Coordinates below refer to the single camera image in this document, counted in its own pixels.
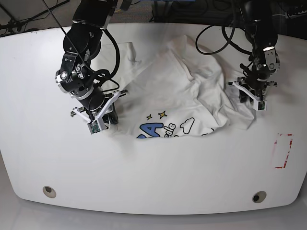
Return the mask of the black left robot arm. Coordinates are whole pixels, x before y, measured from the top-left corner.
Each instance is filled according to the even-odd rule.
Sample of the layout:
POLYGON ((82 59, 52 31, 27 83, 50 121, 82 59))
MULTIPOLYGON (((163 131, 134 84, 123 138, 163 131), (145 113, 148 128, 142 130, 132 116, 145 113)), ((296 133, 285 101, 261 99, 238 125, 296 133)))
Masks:
POLYGON ((267 0, 243 0, 240 11, 246 39, 252 44, 252 66, 240 65, 244 77, 235 86, 239 89, 242 103, 249 99, 256 111, 266 110, 264 94, 267 81, 280 68, 275 49, 278 35, 273 25, 270 3, 267 0))

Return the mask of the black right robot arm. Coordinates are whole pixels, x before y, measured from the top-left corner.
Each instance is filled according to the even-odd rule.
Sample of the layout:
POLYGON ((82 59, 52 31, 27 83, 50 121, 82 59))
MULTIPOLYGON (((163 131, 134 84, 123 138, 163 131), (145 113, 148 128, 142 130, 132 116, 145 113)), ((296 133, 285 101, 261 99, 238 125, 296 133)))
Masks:
POLYGON ((120 64, 119 47, 107 30, 110 18, 117 6, 116 0, 82 0, 74 16, 70 30, 65 34, 65 51, 55 82, 82 108, 75 108, 72 116, 81 116, 93 132, 101 131, 109 124, 117 124, 114 101, 119 96, 119 84, 113 80, 120 64), (91 69, 91 61, 101 49, 101 37, 106 35, 115 48, 116 62, 113 71, 91 69))

